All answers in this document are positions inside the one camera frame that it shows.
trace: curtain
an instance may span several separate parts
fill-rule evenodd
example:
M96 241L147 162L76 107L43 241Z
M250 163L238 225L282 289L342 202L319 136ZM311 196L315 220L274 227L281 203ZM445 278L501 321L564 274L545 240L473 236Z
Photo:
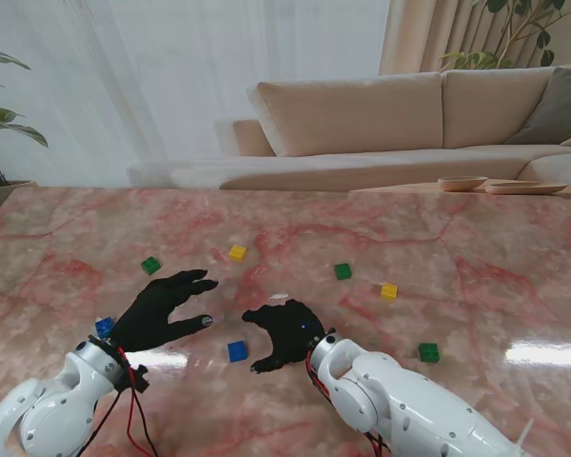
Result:
M387 15L380 74L436 71L448 52L496 52L507 11L497 14L472 0L392 0ZM523 17L514 15L514 28ZM550 17L542 19L546 24ZM517 41L507 52L517 68L536 67L541 52L536 36Z
M148 161L224 156L264 80L376 76L388 0L0 0L0 168L48 186L128 186Z

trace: blue block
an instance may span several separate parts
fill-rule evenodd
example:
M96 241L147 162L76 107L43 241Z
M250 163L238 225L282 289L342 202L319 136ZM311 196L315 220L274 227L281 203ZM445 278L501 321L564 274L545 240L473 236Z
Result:
M247 358L246 343L243 341L228 343L228 358L231 364L245 360Z
M114 321L111 317L107 317L106 319L102 319L95 323L95 330L97 330L97 336L100 339L105 339L110 336L112 333L112 328L114 327Z

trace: yellow toy block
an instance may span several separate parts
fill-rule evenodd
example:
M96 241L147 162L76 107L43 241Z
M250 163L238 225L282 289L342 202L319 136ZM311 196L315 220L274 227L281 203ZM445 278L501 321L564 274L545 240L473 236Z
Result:
M398 295L398 287L395 284L384 283L381 289L381 297L394 299Z
M232 260L236 260L237 262L243 262L243 260L246 258L246 254L246 248L243 246L235 245L228 253L228 257L230 257Z

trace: beige sofa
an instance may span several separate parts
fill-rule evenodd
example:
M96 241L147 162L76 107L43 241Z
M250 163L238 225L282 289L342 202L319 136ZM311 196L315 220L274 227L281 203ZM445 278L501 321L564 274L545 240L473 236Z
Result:
M144 164L129 175L134 186L220 189L352 190L447 175L571 185L571 147L503 144L552 71L260 83L249 92L258 120L232 122L221 137L237 157Z

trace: glossy tabletop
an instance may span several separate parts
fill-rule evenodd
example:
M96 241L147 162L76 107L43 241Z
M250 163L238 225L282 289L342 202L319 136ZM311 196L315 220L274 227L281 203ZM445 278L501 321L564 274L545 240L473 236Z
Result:
M248 255L228 258L233 245ZM52 377L96 317L118 317L154 277L206 268L220 281L173 318L215 323L130 354L149 368L141 396L166 456L370 456L308 381L303 364L252 374L271 352L241 314L286 298L326 327L394 356L474 405L526 449L571 456L571 208L560 199L475 194L158 189L16 190L0 209L0 400ZM353 277L337 281L333 266ZM380 297L381 283L398 297ZM231 364L226 345L246 341ZM442 360L417 360L419 343ZM113 397L103 399L96 422ZM89 455L129 456L128 395ZM142 443L139 418L133 434Z

